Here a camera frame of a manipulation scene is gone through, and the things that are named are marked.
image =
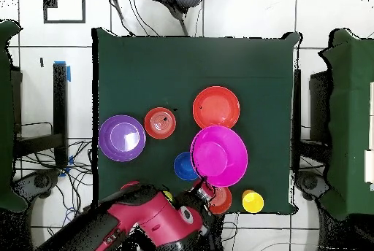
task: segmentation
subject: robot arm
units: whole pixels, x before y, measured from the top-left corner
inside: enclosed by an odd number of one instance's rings
[[[194,251],[214,216],[195,192],[181,193],[179,208],[152,185],[131,183],[89,209],[37,251],[114,251],[137,223],[157,251]]]

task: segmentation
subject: magenta bowl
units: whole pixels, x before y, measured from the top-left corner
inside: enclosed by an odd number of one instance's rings
[[[191,145],[191,162],[200,177],[215,187],[229,187],[243,176],[248,165],[244,142],[233,130],[212,125],[203,128]]]

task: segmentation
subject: red bowl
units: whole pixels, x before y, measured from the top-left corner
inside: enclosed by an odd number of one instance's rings
[[[172,135],[176,124],[172,112],[163,107],[151,109],[144,120],[145,130],[154,139],[166,139]]]
[[[213,86],[198,94],[192,112],[200,128],[208,126],[232,128],[239,119],[240,106],[236,95],[229,89]]]

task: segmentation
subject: plastic dish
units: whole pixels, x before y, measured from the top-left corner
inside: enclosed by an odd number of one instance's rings
[[[174,132],[176,123],[172,112],[163,107],[156,107],[146,114],[144,127],[154,139],[166,139]]]
[[[195,98],[192,112],[200,128],[232,128],[239,118],[240,105],[236,95],[229,89],[213,86],[199,93]]]
[[[264,208],[264,199],[253,190],[244,191],[242,200],[244,209],[252,214],[256,214]]]
[[[215,189],[215,196],[210,201],[209,210],[215,214],[220,215],[230,208],[232,203],[232,194],[228,187],[217,187]]]
[[[118,162],[133,160],[145,146],[144,128],[133,117],[113,116],[100,128],[99,146],[109,159]]]
[[[248,165],[248,153],[242,139],[222,125],[203,128],[191,145],[191,162],[195,172],[207,177],[216,187],[236,184]]]
[[[176,175],[183,180],[195,180],[198,176],[191,163],[191,154],[189,151],[179,154],[174,161],[174,171]]]

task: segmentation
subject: floor tile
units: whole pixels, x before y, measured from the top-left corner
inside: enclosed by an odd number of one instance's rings
[[[121,7],[121,12],[125,20],[125,27],[127,27],[128,30],[138,36],[146,35],[139,22],[135,18],[134,13],[132,12],[129,0],[118,0],[118,3]],[[140,17],[160,36],[183,35],[183,30],[180,26],[179,21],[170,14],[170,11],[163,4],[151,0],[135,0],[135,4]],[[136,12],[133,0],[131,0],[131,5]],[[140,19],[139,21],[144,26],[149,35],[156,35]],[[114,7],[112,7],[112,32],[119,36],[129,34],[127,30],[122,26],[117,10]]]
[[[289,232],[289,229],[240,229],[236,235],[234,251],[289,251]]]
[[[232,245],[234,244],[234,238],[232,238],[235,235],[235,229],[234,228],[224,228],[222,229],[222,247],[224,248],[224,251],[233,251]]]
[[[91,51],[91,48],[72,47],[20,49],[22,123],[53,123],[53,63],[65,61],[71,72],[71,81],[67,82],[68,137],[92,136]]]
[[[291,251],[317,251],[319,230],[292,230]]]
[[[289,228],[289,215],[240,214],[239,228]]]
[[[319,228],[319,213],[315,201],[307,201],[294,187],[294,204],[299,210],[292,215],[292,228]]]
[[[85,0],[85,23],[44,23],[43,0],[20,0],[20,25],[21,46],[92,45],[91,28],[110,29],[110,5],[108,0]]]
[[[297,30],[302,47],[327,47],[335,28],[349,28],[360,37],[374,32],[374,0],[297,0]]]
[[[46,242],[51,237],[51,234],[56,234],[59,230],[59,228],[50,228],[50,231],[47,228],[31,228],[31,239],[34,248]]]
[[[294,17],[295,0],[205,0],[205,36],[280,38]]]
[[[74,144],[75,140],[69,140],[69,144]],[[77,153],[77,149],[79,148],[79,144],[75,144],[69,147],[69,156],[75,155]],[[84,168],[87,167],[89,169],[90,162],[88,160],[88,155],[87,155],[87,150],[88,148],[91,148],[91,144],[88,144],[87,147],[83,149],[81,153],[77,155],[75,158],[75,163],[76,165],[84,165]],[[48,150],[45,150],[43,153],[48,154],[48,155],[53,155],[50,153]],[[50,161],[50,158],[48,157],[43,157],[39,156],[39,159],[44,163],[44,164],[49,164],[50,162],[45,162],[45,161]],[[23,157],[23,173],[27,174],[28,172],[31,172],[32,170],[27,170],[26,169],[43,169],[44,167],[40,164],[35,164],[35,163],[29,163],[26,162],[29,161],[27,157]],[[90,174],[80,174],[79,170],[84,170],[84,168],[77,168],[77,169],[71,169],[69,173],[71,174],[72,182],[74,183],[74,186],[78,189],[78,193],[80,194],[81,198],[81,211],[83,210],[83,207],[88,206],[92,202],[92,176]],[[75,178],[81,180],[87,184],[79,184],[79,181],[75,181]],[[62,193],[64,194],[64,203],[66,207],[70,208],[75,206],[77,208],[77,199],[76,195],[74,193],[74,198],[72,198],[73,195],[73,190],[72,190],[72,184],[69,181],[69,177],[66,175],[64,177],[59,177],[58,178],[58,183],[57,186],[60,187]],[[66,218],[66,208],[64,207],[63,204],[63,196],[61,195],[61,192],[58,190],[57,187],[54,187],[52,189],[52,193],[48,198],[38,198],[35,202],[32,216],[31,216],[31,225],[43,225],[43,226],[62,226],[63,224],[67,224],[70,220],[72,219],[72,213],[71,215]]]
[[[18,0],[0,0],[0,20],[18,21]],[[18,35],[11,38],[11,46],[18,45]]]
[[[327,70],[324,60],[318,55],[319,50],[299,50],[299,68],[301,70],[301,124],[310,126],[310,91],[311,74]],[[309,128],[301,129],[301,138],[309,139]]]

